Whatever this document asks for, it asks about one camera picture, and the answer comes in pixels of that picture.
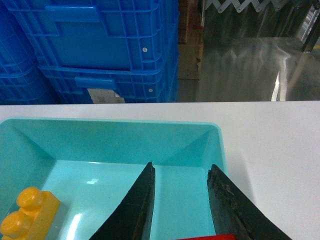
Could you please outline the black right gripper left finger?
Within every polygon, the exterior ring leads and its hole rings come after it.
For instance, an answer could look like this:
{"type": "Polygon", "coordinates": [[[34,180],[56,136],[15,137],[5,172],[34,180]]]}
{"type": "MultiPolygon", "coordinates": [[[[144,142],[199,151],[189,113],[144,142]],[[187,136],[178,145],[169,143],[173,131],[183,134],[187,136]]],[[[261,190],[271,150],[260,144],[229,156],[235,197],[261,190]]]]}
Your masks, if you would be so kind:
{"type": "Polygon", "coordinates": [[[148,162],[125,197],[91,240],[148,240],[155,205],[156,170],[148,162]]]}

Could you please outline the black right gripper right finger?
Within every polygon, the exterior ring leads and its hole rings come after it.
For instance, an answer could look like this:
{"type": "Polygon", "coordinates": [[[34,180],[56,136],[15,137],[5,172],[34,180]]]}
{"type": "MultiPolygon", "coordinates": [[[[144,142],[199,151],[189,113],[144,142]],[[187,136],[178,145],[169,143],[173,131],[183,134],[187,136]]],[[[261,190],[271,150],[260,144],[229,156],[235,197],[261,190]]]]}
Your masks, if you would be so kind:
{"type": "Polygon", "coordinates": [[[289,240],[215,164],[207,175],[207,190],[214,231],[237,240],[289,240]]]}

